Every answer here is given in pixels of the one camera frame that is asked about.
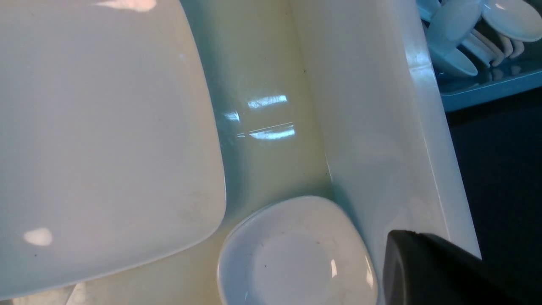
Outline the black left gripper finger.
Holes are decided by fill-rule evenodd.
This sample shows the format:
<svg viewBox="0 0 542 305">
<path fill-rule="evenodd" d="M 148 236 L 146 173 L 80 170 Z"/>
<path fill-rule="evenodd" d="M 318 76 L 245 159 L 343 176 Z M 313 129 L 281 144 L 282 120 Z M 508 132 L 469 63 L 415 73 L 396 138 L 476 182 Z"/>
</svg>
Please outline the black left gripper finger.
<svg viewBox="0 0 542 305">
<path fill-rule="evenodd" d="M 492 268 L 436 234 L 391 230 L 382 274 L 387 305 L 540 305 L 541 288 Z"/>
</svg>

